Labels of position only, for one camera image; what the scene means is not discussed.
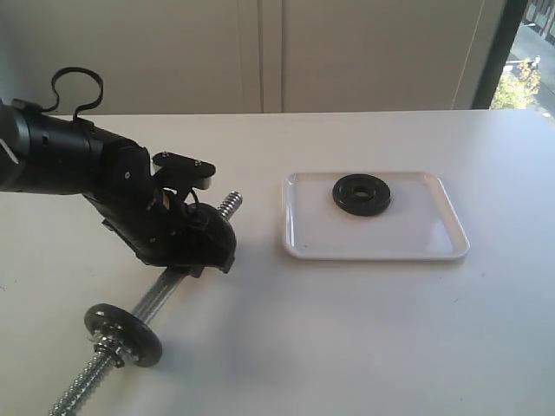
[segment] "white table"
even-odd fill
[[[229,275],[186,279],[154,319],[157,367],[114,371],[83,415],[555,414],[555,134],[528,112],[91,117],[214,163]],[[428,171],[462,263],[306,262],[281,246],[281,180]],[[78,196],[0,194],[0,414],[45,414],[91,355],[86,309],[131,309],[142,265]]]

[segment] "white plastic tray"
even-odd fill
[[[348,174],[294,173],[284,181],[284,245],[292,256],[450,261],[467,254],[467,236],[437,177],[368,172],[388,184],[392,198],[385,212],[365,218],[348,214],[333,201],[333,185]]]

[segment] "black washer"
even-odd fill
[[[160,361],[162,344],[158,336],[141,320],[126,310],[107,303],[99,303],[85,313],[85,326],[91,335],[96,331],[117,331],[117,335],[137,352],[135,364],[151,367]]]
[[[359,217],[381,214],[391,202],[389,186],[375,176],[362,173],[339,179],[332,194],[339,208]]]

